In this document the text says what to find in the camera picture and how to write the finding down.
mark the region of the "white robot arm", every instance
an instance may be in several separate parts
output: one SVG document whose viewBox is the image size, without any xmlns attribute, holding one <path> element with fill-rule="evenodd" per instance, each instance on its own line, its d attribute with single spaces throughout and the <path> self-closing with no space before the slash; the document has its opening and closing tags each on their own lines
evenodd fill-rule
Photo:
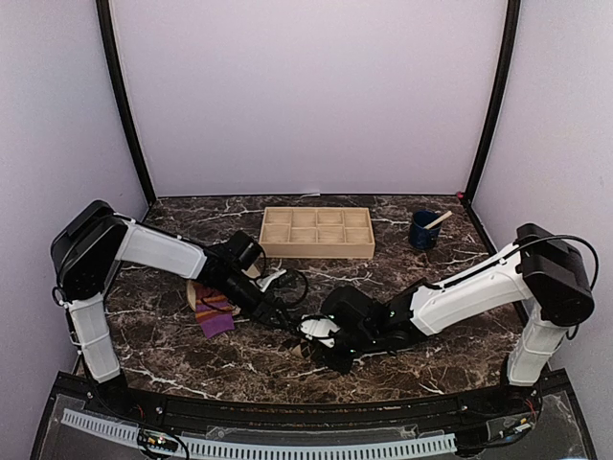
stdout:
<svg viewBox="0 0 613 460">
<path fill-rule="evenodd" d="M 66 309 L 73 341 L 99 383 L 121 374 L 102 298 L 115 261 L 152 266 L 217 288 L 255 320 L 320 342 L 324 362 L 340 372 L 349 372 L 362 355 L 394 354 L 470 316 L 532 299 L 530 320 L 507 369 L 509 384 L 532 386 L 566 331 L 594 309 L 581 255 L 554 238 L 527 224 L 518 229 L 516 242 L 446 280 L 420 280 L 387 303 L 354 287 L 338 287 L 321 314 L 294 320 L 283 301 L 243 274 L 262 253 L 244 233 L 202 246 L 117 215 L 96 201 L 52 244 L 54 296 Z"/>
</svg>

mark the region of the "wooden box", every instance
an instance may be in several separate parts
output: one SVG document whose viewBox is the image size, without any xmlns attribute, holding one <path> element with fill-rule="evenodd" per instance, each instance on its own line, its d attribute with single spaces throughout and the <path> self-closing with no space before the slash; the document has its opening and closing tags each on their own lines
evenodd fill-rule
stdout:
<svg viewBox="0 0 613 460">
<path fill-rule="evenodd" d="M 260 245 L 267 257 L 371 259 L 375 237 L 368 208 L 266 208 Z"/>
</svg>

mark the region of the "dark marble surface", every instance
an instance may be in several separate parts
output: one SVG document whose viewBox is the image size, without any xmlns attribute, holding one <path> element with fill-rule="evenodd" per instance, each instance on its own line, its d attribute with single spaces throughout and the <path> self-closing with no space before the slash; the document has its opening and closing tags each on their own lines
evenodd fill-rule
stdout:
<svg viewBox="0 0 613 460">
<path fill-rule="evenodd" d="M 260 232 L 266 206 L 358 206 L 371 211 L 371 261 L 273 260 L 303 270 L 311 284 L 295 313 L 316 312 L 336 286 L 353 284 L 386 300 L 420 277 L 431 281 L 487 257 L 462 206 L 452 196 L 243 196 L 163 198 L 147 223 L 212 244 L 242 229 Z M 438 246 L 408 243 L 411 213 L 451 210 Z M 148 267 L 125 265 L 111 287 L 108 320 L 130 386 L 174 395 L 257 403 L 353 403 L 455 393 L 498 382 L 502 360 L 521 333 L 511 305 L 447 328 L 397 357 L 363 357 L 350 374 L 293 356 L 295 339 L 246 319 L 207 340 L 186 300 L 186 281 Z"/>
</svg>

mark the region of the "dark blue cup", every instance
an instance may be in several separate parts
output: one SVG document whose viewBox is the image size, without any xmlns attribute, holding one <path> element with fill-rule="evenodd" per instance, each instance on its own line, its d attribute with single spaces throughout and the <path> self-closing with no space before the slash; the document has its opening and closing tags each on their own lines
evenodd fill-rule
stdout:
<svg viewBox="0 0 613 460">
<path fill-rule="evenodd" d="M 413 221 L 409 228 L 409 242 L 413 247 L 425 251 L 437 245 L 437 239 L 439 238 L 439 233 L 441 233 L 441 225 L 438 224 L 430 230 L 426 230 L 423 227 L 438 218 L 439 215 L 432 211 L 417 211 L 413 214 Z"/>
</svg>

